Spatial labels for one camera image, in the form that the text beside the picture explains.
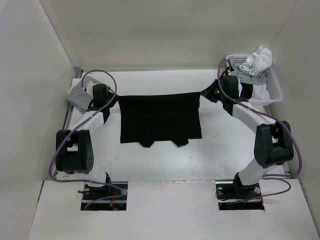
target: black cloth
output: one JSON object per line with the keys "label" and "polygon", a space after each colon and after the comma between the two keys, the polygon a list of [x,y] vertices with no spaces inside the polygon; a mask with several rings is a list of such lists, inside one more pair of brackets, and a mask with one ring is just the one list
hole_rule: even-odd
{"label": "black cloth", "polygon": [[120,142],[149,148],[155,141],[172,141],[180,147],[188,139],[201,139],[199,99],[200,92],[119,96]]}

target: white wall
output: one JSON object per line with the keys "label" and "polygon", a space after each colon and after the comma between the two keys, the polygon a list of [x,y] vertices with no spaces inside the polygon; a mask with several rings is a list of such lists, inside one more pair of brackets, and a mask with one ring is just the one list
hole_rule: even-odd
{"label": "white wall", "polygon": [[41,0],[85,69],[212,68],[271,47],[298,0]]}
{"label": "white wall", "polygon": [[[320,1],[300,0],[272,46],[273,65],[284,100],[271,106],[275,116],[287,120],[303,156],[299,178],[312,216],[320,231]],[[297,158],[289,163],[297,169]]]}
{"label": "white wall", "polygon": [[0,239],[26,240],[73,67],[38,0],[0,0]]}

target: purple cable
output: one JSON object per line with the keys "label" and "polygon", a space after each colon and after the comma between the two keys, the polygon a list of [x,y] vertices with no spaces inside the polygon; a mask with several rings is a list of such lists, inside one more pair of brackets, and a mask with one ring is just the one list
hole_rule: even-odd
{"label": "purple cable", "polygon": [[[264,112],[259,112],[259,111],[255,110],[255,109],[252,109],[252,108],[250,108],[249,106],[247,106],[247,105],[245,105],[245,104],[242,104],[240,101],[237,101],[237,100],[229,97],[229,96],[225,93],[225,91],[223,90],[223,88],[222,88],[222,86],[221,86],[221,82],[220,82],[220,68],[221,68],[221,66],[222,66],[222,64],[223,64],[224,62],[227,62],[228,65],[229,65],[229,69],[231,69],[231,64],[230,64],[230,62],[229,62],[227,59],[223,59],[223,60],[220,62],[219,67],[218,67],[218,73],[217,73],[217,81],[218,81],[218,85],[219,85],[219,88],[220,88],[220,91],[222,92],[222,94],[223,94],[227,99],[229,99],[230,101],[232,101],[232,102],[234,102],[234,103],[236,103],[236,104],[238,104],[238,105],[240,105],[240,106],[242,106],[242,107],[244,107],[244,108],[246,108],[246,109],[249,109],[250,111],[252,111],[252,112],[255,113],[255,114],[262,115],[262,116],[265,116],[265,117],[268,117],[268,118],[271,118],[271,119],[275,120],[276,122],[278,122],[278,123],[284,128],[284,130],[288,133],[289,137],[291,138],[292,143],[293,143],[293,145],[294,145],[294,148],[295,148],[295,150],[296,150],[296,153],[297,153],[297,155],[298,155],[299,166],[298,166],[298,170],[296,171],[295,174],[296,174],[296,175],[300,174],[301,169],[302,169],[302,156],[301,156],[301,152],[300,152],[299,146],[298,146],[298,144],[297,144],[294,136],[291,134],[291,132],[289,131],[289,129],[286,127],[286,125],[284,125],[284,124],[282,123],[282,121],[281,121],[280,119],[278,119],[277,117],[274,117],[274,116],[268,115],[268,114],[266,114],[266,113],[264,113]],[[288,184],[289,187],[288,187],[286,190],[284,190],[284,191],[279,191],[279,192],[275,192],[275,193],[270,193],[270,194],[265,194],[265,195],[261,195],[261,196],[256,196],[256,197],[252,197],[252,198],[245,199],[245,200],[240,200],[240,201],[232,201],[232,202],[228,202],[228,204],[241,204],[241,203],[246,203],[246,202],[248,202],[248,201],[250,201],[250,200],[261,199],[261,198],[264,198],[264,197],[270,197],[270,196],[275,196],[275,195],[279,195],[279,194],[284,194],[284,193],[286,193],[286,192],[288,192],[288,191],[291,190],[291,184],[290,184],[289,182],[287,182],[287,181],[284,180],[283,178],[276,178],[276,177],[285,177],[285,178],[287,178],[287,177],[290,177],[290,176],[289,176],[289,175],[285,175],[285,174],[267,174],[267,175],[265,175],[264,178],[262,178],[262,179],[264,179],[264,180],[279,180],[279,181],[282,181],[282,182]]]}
{"label": "purple cable", "polygon": [[93,200],[91,202],[89,202],[85,207],[84,207],[84,210],[87,209],[88,206],[90,206],[91,204],[93,204],[94,202],[96,201],[100,201],[100,200],[104,200],[104,199],[110,199],[110,198],[118,198],[118,197],[122,197],[124,195],[127,194],[127,191],[125,191],[124,189],[122,189],[121,187],[117,186],[117,185],[114,185],[114,184],[110,184],[110,183],[105,183],[105,182],[97,182],[97,181],[90,181],[90,180],[84,180],[84,179],[77,179],[77,180],[58,180],[55,178],[55,176],[53,176],[53,167],[54,167],[54,164],[55,164],[55,160],[56,160],[56,157],[58,155],[58,153],[61,151],[62,147],[66,144],[66,142],[68,141],[68,139],[70,138],[70,136],[77,130],[79,129],[80,127],[82,127],[84,124],[86,124],[91,118],[93,118],[95,115],[97,115],[99,112],[101,112],[103,109],[105,109],[113,100],[114,98],[116,97],[116,93],[117,93],[117,83],[116,83],[116,80],[114,79],[114,77],[108,73],[107,71],[104,71],[104,70],[99,70],[99,69],[94,69],[94,70],[91,70],[91,71],[88,71],[83,77],[82,77],[82,80],[81,80],[81,85],[83,87],[83,82],[84,82],[84,79],[85,77],[89,74],[89,73],[92,73],[92,72],[102,72],[102,73],[105,73],[107,74],[112,80],[113,80],[113,83],[114,83],[114,94],[113,96],[111,97],[111,99],[105,104],[103,105],[102,107],[100,107],[96,112],[94,112],[92,114],[92,116],[88,117],[86,120],[84,120],[83,122],[81,122],[79,125],[77,125],[74,129],[72,129],[70,131],[70,133],[65,137],[65,139],[63,139],[63,141],[61,142],[61,144],[58,146],[58,148],[56,149],[52,159],[51,159],[51,162],[50,162],[50,165],[49,165],[49,177],[55,181],[55,182],[58,182],[58,183],[74,183],[74,182],[82,182],[82,183],[93,183],[93,184],[100,184],[100,185],[105,185],[105,186],[108,186],[108,187],[112,187],[112,188],[115,188],[115,189],[118,189],[121,191],[121,194],[119,195],[116,195],[116,196],[106,196],[106,197],[102,197],[102,198],[99,198],[99,199],[96,199],[96,200]]}

